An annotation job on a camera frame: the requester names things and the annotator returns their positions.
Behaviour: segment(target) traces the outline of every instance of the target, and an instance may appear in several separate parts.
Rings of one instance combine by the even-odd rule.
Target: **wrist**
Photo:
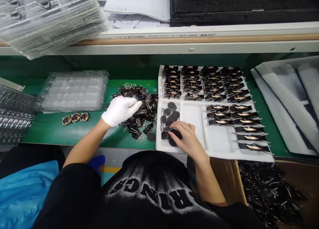
[[[197,164],[198,166],[210,166],[210,158],[206,154],[206,152],[203,152],[203,154],[194,157],[193,160],[195,161],[195,164]]]
[[[102,118],[97,123],[97,126],[101,128],[102,130],[108,131],[110,128],[112,128],[109,124],[107,124]]]

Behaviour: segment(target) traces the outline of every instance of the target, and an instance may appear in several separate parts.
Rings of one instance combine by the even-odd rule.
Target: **pile of binder clips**
[[[161,66],[164,97],[195,101],[252,103],[239,67]]]
[[[307,198],[289,185],[277,164],[253,161],[238,164],[249,207],[267,228],[278,229],[276,222],[303,225],[300,201]]]
[[[149,141],[155,141],[155,121],[157,113],[157,102],[158,94],[157,90],[153,89],[153,93],[148,94],[148,90],[142,85],[137,86],[136,84],[126,83],[124,86],[118,88],[120,92],[115,93],[111,96],[111,99],[123,96],[123,97],[132,97],[138,101],[142,101],[142,105],[136,113],[130,117],[128,120],[120,123],[116,130],[119,129],[119,126],[124,126],[123,132],[128,131],[132,134],[133,139],[143,141],[145,138],[142,135],[142,132],[139,128],[143,129],[143,133],[147,135]]]
[[[204,105],[208,125],[235,127],[239,149],[248,149],[271,153],[266,139],[264,126],[250,105]]]

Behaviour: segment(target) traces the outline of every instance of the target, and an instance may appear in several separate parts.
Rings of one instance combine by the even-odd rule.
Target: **stack of black foam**
[[[170,25],[319,21],[319,0],[171,0]]]

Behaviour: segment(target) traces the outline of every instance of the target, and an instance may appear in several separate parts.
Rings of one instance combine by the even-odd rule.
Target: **white shelf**
[[[98,36],[93,36],[88,39],[233,37],[311,33],[319,33],[319,22],[148,29],[110,29]]]
[[[20,55],[0,42],[0,55]],[[318,52],[319,22],[111,29],[51,55]]]

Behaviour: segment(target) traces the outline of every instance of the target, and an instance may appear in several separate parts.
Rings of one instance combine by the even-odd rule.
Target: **blue plastic bag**
[[[53,160],[0,179],[0,228],[31,228],[58,174]]]

